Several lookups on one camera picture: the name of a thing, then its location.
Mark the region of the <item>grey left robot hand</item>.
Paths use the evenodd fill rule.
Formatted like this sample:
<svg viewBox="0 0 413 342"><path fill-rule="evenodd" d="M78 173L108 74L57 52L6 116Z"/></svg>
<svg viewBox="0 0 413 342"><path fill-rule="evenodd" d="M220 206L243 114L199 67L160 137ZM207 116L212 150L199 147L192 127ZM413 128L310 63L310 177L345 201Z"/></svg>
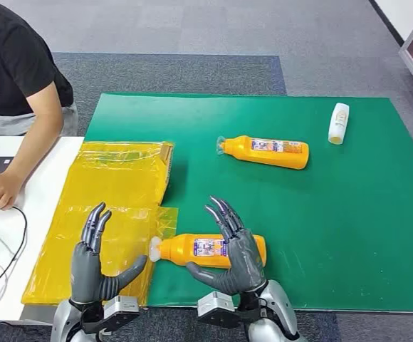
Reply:
<svg viewBox="0 0 413 342"><path fill-rule="evenodd" d="M72 255L70 285L71 301L76 304L91 304L113 299L139 276L148 259L139 255L129 268L116 276L102 273L100 251L110 210L100 202L93 208L83 226L80 240Z"/></svg>

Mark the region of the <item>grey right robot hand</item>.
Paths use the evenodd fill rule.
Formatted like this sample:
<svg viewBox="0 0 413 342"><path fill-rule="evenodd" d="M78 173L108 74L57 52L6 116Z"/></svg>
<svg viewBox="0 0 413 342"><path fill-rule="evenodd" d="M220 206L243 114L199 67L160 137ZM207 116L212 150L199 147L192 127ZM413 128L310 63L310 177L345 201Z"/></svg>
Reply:
<svg viewBox="0 0 413 342"><path fill-rule="evenodd" d="M228 202L211 195L214 206L206 204L227 246L231 266L222 273L208 271L195 262L186 268L194 278L220 292L233 296L257 291L266 282L264 265L252 233Z"/></svg>

